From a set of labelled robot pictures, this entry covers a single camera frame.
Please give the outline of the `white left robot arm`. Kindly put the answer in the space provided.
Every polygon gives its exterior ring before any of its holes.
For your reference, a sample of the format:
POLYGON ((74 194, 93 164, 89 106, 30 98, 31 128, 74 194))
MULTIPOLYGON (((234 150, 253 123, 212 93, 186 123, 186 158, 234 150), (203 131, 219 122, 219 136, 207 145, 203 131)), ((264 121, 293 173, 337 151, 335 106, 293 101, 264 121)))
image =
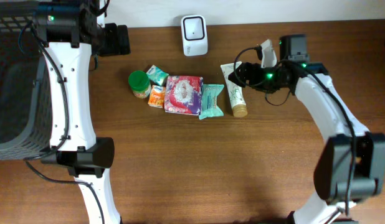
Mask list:
POLYGON ((106 29, 108 1, 40 2, 31 31, 48 69, 52 132, 47 152, 36 158, 68 170, 80 187, 90 223, 121 223, 110 183, 115 156, 112 138, 98 138, 90 114, 91 56, 117 47, 106 29))

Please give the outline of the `mint green wipes pack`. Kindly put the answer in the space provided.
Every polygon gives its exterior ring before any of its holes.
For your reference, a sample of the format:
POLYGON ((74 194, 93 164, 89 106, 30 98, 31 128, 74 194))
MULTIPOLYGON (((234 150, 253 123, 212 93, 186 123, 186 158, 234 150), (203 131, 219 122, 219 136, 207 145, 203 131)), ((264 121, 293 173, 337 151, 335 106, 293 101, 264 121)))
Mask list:
POLYGON ((217 97, 224 89, 224 85, 220 84, 203 84, 201 98, 201 112, 199 119, 220 117, 224 113, 217 105, 217 97))

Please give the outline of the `teal Kleenex tissue pack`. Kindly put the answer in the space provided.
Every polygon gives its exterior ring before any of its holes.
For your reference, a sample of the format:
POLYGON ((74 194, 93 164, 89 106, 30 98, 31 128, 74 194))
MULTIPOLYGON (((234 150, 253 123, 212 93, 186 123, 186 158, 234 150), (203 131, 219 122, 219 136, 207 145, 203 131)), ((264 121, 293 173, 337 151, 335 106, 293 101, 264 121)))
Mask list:
POLYGON ((159 85, 159 86, 165 86, 166 85, 166 81, 169 77, 169 74, 162 71, 162 69, 160 69, 159 67, 157 67, 156 65, 152 65, 148 71, 146 72, 148 78, 154 82, 156 85, 159 85))

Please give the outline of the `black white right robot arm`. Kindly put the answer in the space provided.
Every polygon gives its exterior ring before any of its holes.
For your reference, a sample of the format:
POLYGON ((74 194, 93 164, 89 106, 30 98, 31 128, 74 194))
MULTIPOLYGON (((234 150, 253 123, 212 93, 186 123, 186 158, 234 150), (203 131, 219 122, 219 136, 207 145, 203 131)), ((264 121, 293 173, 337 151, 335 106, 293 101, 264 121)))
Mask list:
POLYGON ((314 193, 284 223, 351 223, 349 211, 377 196, 385 179, 385 135, 358 121, 337 93, 328 70, 311 62, 307 38, 285 35, 276 52, 266 40, 254 47, 258 63, 236 58, 221 67, 232 110, 245 110, 242 89, 266 95, 286 88, 303 103, 325 142, 313 174, 314 193))

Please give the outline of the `red purple tissue pack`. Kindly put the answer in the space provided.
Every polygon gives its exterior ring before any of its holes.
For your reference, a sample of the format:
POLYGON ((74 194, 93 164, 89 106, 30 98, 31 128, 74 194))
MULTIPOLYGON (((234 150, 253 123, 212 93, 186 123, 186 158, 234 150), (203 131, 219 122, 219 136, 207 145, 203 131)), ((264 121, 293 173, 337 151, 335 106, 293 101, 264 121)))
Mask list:
POLYGON ((201 113, 203 77, 169 76, 164 110, 167 113, 198 116, 201 113))

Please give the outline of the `orange Kleenex tissue pack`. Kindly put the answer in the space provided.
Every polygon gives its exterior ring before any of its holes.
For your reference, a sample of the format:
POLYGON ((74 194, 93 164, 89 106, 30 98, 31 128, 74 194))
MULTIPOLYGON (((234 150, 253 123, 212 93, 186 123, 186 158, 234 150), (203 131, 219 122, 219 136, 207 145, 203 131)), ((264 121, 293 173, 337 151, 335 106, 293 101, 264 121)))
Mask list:
POLYGON ((166 88, 164 86, 153 85, 148 100, 148 105, 155 108, 164 108, 164 97, 166 88))

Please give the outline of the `green lid jar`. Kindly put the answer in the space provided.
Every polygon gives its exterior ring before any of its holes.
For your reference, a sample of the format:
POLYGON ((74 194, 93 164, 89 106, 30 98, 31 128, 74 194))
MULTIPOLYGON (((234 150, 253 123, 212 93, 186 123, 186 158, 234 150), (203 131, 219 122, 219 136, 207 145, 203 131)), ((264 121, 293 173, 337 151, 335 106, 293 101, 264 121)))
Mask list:
POLYGON ((151 93, 151 83, 144 71, 137 70, 128 77, 129 86, 137 98, 147 98, 151 93))

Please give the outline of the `white floral cream tube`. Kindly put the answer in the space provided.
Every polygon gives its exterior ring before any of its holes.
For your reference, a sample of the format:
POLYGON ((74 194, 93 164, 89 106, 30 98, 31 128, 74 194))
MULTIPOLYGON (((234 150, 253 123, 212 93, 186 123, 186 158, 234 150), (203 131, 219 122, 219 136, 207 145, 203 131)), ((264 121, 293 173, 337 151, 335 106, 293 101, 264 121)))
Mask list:
POLYGON ((226 82, 233 116, 236 118, 243 118, 244 116, 247 116, 248 111, 242 94, 242 88, 228 79, 229 75, 234 72, 234 64, 223 64, 221 65, 221 70, 226 82))

